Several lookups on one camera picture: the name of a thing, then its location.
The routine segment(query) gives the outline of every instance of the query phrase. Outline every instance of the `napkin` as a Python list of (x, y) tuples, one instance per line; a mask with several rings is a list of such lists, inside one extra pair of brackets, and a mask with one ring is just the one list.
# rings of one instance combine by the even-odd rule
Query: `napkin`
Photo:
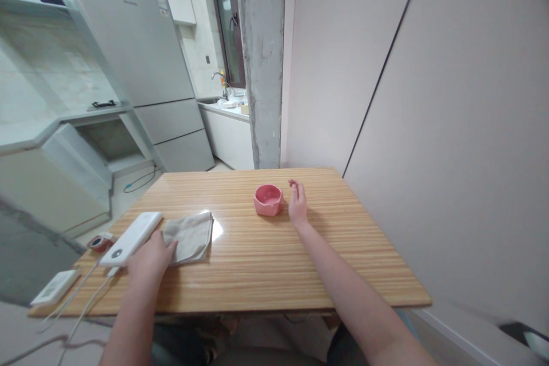
[(162, 233), (164, 244), (179, 242), (170, 266), (204, 260), (212, 239), (212, 226), (211, 212), (168, 220)]

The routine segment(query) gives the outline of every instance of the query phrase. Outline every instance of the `wood grain tabletop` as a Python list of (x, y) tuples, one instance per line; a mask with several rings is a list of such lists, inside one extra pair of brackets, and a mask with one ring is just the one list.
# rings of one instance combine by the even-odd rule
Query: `wood grain tabletop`
[[(162, 212), (165, 221), (211, 211), (215, 222), (205, 261), (168, 268), (157, 313), (321, 312), (333, 309), (315, 268), (290, 223), (287, 205), (275, 217), (258, 216), (253, 194), (262, 184), (281, 188), (288, 179), (305, 185), (310, 223), (393, 307), (424, 307), (431, 298), (334, 169), (232, 170), (165, 173), (111, 228), (121, 235), (142, 212)], [(100, 256), (88, 252), (75, 267), (85, 275)], [(105, 279), (97, 268), (65, 316), (79, 315)], [(115, 315), (128, 284), (121, 270), (89, 315)], [(44, 316), (53, 307), (33, 308)]]

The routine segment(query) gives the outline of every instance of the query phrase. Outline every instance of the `pink cup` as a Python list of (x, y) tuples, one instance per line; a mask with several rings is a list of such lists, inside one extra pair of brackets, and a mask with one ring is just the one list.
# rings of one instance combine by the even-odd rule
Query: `pink cup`
[(253, 205), (257, 214), (276, 216), (284, 208), (282, 190), (273, 185), (259, 186), (253, 195)]

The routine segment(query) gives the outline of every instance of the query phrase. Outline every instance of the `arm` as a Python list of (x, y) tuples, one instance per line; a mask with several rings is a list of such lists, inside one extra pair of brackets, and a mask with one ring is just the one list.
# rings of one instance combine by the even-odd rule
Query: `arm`
[(303, 184), (289, 181), (289, 215), (341, 320), (372, 366), (435, 364), (395, 311), (307, 220)]
[(101, 366), (150, 364), (156, 298), (176, 246), (177, 241), (166, 247), (162, 233), (157, 230), (131, 257), (129, 285), (101, 357)]

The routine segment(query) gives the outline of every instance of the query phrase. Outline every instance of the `window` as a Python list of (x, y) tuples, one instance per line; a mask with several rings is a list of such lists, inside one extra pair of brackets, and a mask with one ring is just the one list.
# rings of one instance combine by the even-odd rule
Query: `window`
[(246, 87), (238, 0), (214, 0), (226, 78), (233, 87)]

